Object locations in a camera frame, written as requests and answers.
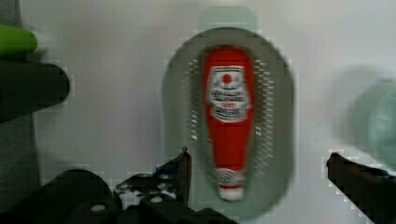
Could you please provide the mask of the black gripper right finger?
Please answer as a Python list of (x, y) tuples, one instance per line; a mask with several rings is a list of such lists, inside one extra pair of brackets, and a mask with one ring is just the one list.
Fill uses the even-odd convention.
[(326, 161), (329, 180), (374, 224), (396, 222), (396, 178), (334, 152)]

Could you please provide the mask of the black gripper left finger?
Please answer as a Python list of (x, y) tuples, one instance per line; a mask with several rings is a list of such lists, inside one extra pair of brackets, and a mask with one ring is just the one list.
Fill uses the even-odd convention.
[(188, 148), (152, 173), (140, 173), (118, 184), (114, 194), (122, 205), (138, 205), (143, 198), (165, 194), (177, 202), (189, 202), (191, 187), (191, 155)]

